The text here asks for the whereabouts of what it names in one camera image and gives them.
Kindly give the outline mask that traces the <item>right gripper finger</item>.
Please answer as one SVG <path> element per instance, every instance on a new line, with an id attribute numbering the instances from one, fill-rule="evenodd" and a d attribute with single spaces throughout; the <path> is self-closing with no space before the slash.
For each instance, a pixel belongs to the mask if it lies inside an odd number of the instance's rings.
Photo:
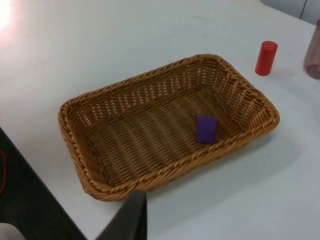
<path id="1" fill-rule="evenodd" d="M 98 240 L 146 240 L 148 237 L 147 195 L 131 192 Z"/>

